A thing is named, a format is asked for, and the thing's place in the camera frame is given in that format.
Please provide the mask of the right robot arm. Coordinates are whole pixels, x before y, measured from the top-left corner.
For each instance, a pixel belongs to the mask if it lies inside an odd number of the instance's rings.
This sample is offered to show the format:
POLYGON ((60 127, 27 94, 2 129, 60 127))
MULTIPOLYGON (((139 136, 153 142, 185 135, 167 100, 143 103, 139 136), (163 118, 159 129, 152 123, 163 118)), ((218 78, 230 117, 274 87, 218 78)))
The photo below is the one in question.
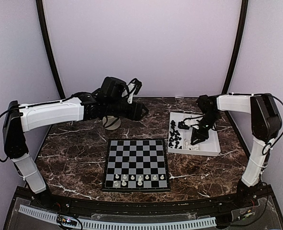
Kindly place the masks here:
POLYGON ((282 128, 282 118, 274 96, 270 93, 201 95, 196 104, 203 117, 197 127, 192 129, 191 145, 202 143, 209 138, 209 130, 213 128, 220 112, 250 114, 253 145, 241 183, 246 187, 258 184, 260 175, 267 166, 271 148, 282 128))

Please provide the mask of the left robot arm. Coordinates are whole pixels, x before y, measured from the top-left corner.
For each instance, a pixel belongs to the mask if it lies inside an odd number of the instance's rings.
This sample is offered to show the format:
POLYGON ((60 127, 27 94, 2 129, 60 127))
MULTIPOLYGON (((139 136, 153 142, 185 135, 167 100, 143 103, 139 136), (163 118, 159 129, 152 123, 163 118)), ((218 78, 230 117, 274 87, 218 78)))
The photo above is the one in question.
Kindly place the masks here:
POLYGON ((56 204, 55 197, 47 192, 48 185, 29 155, 24 134, 33 129, 70 121, 88 121, 106 116, 125 117, 139 121, 149 110, 131 97, 108 97, 102 94, 78 92, 68 99, 35 104, 18 104, 12 101, 3 125, 4 152, 26 181, 36 200, 45 209, 56 204))

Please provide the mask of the white divided plastic tray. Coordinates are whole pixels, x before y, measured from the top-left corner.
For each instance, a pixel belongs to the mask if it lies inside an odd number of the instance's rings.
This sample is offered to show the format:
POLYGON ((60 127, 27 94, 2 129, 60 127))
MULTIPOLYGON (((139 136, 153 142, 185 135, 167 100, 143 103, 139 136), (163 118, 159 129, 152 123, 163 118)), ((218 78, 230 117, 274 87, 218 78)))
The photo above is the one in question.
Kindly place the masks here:
POLYGON ((170 113, 168 152, 216 157, 221 152, 215 122, 218 112, 170 113))

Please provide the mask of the black and grey chessboard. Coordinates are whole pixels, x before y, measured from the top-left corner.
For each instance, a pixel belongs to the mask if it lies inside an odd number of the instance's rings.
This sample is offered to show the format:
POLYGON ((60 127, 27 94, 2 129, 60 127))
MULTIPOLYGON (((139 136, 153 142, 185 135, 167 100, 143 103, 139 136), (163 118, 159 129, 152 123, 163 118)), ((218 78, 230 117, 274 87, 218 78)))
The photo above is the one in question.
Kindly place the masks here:
POLYGON ((170 178, 165 140, 162 138, 111 139, 108 141, 105 168, 102 181, 104 192, 169 192, 170 178), (122 186, 123 175, 127 185, 122 186), (139 176, 143 184, 137 185, 139 176))

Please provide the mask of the white king chess piece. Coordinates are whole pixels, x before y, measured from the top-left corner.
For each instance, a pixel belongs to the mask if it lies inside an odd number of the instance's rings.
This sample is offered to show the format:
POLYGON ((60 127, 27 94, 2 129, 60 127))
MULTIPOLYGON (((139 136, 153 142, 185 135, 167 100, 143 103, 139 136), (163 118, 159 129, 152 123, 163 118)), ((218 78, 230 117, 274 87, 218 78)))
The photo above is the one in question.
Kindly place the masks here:
POLYGON ((142 176, 139 176, 138 181, 137 181, 137 185, 141 186, 143 184, 143 178, 142 176))

